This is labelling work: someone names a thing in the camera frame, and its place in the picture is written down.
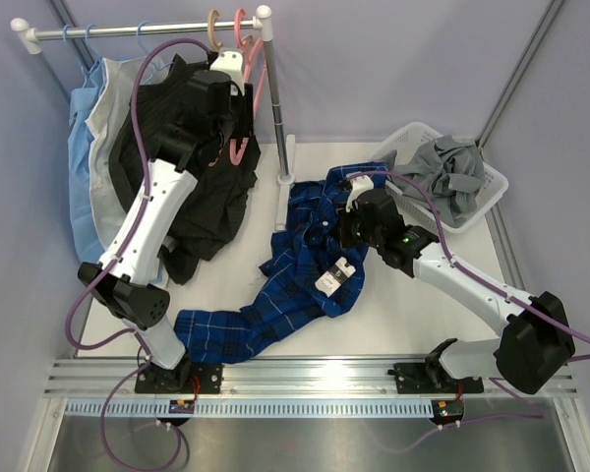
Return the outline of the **pink plastic hanger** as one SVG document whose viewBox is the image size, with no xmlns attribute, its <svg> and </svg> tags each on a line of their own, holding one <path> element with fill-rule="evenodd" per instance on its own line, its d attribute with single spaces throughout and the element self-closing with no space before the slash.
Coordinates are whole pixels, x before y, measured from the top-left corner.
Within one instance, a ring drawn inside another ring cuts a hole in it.
<svg viewBox="0 0 590 472">
<path fill-rule="evenodd" d="M 251 78 L 257 58 L 264 46 L 263 39 L 258 36 L 254 38 L 251 34 L 243 37 L 241 33 L 242 22 L 246 19 L 246 11 L 239 8 L 234 16 L 234 34 L 237 46 L 242 50 L 244 68 L 243 68 L 243 83 L 246 84 Z M 254 96 L 253 114 L 256 115 L 260 106 L 260 95 L 263 92 L 265 80 L 267 75 L 266 62 L 263 62 L 262 73 L 258 82 L 258 94 Z M 232 140 L 230 142 L 230 162 L 233 165 L 239 165 L 243 159 L 246 151 L 249 138 L 243 138 L 240 141 Z"/>
</svg>

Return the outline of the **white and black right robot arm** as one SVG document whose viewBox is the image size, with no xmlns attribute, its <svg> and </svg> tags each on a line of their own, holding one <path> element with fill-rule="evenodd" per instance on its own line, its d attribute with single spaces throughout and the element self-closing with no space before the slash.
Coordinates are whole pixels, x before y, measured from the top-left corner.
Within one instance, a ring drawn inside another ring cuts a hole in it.
<svg viewBox="0 0 590 472">
<path fill-rule="evenodd" d="M 562 301 L 545 291 L 533 296 L 462 268 L 443 241 L 405 223 L 382 189 L 353 186 L 338 213 L 337 236 L 345 248 L 367 245 L 390 267 L 428 283 L 487 324 L 495 338 L 450 338 L 424 360 L 422 375 L 437 390 L 470 378 L 499 377 L 526 394 L 537 393 L 575 353 L 566 333 Z"/>
</svg>

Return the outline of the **beige plastic hanger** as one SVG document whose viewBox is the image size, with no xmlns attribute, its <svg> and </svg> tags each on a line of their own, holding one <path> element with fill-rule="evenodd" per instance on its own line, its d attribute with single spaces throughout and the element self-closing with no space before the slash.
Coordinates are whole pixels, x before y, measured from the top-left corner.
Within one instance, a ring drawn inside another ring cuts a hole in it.
<svg viewBox="0 0 590 472">
<path fill-rule="evenodd" d="M 220 14 L 217 9 L 211 9 L 207 14 L 207 40 L 209 48 L 212 51 L 219 52 L 223 47 L 223 42 L 220 41 L 216 35 L 217 28 L 216 24 L 220 19 Z"/>
</svg>

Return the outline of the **blue plaid shirt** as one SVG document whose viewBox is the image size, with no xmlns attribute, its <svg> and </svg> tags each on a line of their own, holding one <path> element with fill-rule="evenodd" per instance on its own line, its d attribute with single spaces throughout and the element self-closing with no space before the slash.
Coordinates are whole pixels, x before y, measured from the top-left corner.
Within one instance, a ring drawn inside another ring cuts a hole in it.
<svg viewBox="0 0 590 472">
<path fill-rule="evenodd" d="M 344 249 L 332 231 L 349 196 L 347 177 L 369 171 L 374 186 L 381 188 L 386 170 L 382 162 L 348 164 L 331 168 L 321 181 L 295 184 L 286 228 L 272 234 L 271 257 L 260 266 L 266 281 L 255 300 L 237 312 L 178 314 L 174 332 L 192 358 L 209 364 L 241 363 L 316 319 L 349 312 L 364 287 L 368 249 Z M 339 259 L 355 272 L 326 295 L 316 282 Z"/>
</svg>

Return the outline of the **grey shirt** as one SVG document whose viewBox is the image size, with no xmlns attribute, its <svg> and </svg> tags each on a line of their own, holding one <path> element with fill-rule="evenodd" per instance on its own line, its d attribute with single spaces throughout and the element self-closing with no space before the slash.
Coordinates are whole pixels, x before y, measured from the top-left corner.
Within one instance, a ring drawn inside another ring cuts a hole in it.
<svg viewBox="0 0 590 472">
<path fill-rule="evenodd" d="M 485 183 L 485 169 L 476 145 L 452 136 L 430 140 L 393 172 L 417 183 L 430 197 L 441 221 L 460 226 L 477 209 L 476 196 Z"/>
</svg>

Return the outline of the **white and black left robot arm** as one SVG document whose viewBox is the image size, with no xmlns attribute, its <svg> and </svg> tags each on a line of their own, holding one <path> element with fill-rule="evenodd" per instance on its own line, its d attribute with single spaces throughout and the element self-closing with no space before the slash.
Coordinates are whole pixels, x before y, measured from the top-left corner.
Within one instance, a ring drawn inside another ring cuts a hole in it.
<svg viewBox="0 0 590 472">
<path fill-rule="evenodd" d="M 236 128 L 234 99 L 244 97 L 243 88 L 229 75 L 213 70 L 197 72 L 178 90 L 181 122 L 166 124 L 161 155 L 148 155 L 138 100 L 131 99 L 143 183 L 109 249 L 97 263 L 83 263 L 78 272 L 96 301 L 143 346 L 146 380 L 171 392 L 189 385 L 191 356 L 167 318 L 170 295 L 152 284 L 152 269 L 179 209 Z"/>
</svg>

